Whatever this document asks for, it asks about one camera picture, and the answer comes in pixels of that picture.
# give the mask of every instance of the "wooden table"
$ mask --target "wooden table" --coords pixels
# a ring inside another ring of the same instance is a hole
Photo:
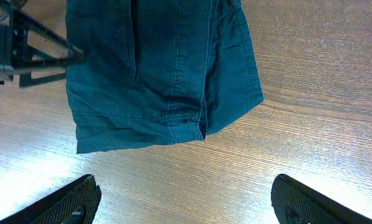
[[[0,86],[0,219],[95,174],[95,223],[277,223],[286,173],[372,218],[372,1],[243,2],[265,102],[205,142],[75,154],[65,82]],[[26,11],[65,36],[65,1]]]

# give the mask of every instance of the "blue fabric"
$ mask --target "blue fabric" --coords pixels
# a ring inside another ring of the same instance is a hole
[[[77,153],[204,140],[263,100],[240,0],[68,0]]]

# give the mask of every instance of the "shorts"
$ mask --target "shorts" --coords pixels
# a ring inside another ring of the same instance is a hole
[[[77,153],[204,140],[263,101],[240,0],[68,0]]]

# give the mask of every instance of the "clothing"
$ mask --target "clothing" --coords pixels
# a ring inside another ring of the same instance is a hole
[[[263,100],[240,0],[68,0],[77,153],[204,140]]]

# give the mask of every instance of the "garment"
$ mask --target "garment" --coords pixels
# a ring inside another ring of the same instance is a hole
[[[77,153],[204,140],[263,101],[240,0],[68,0]]]

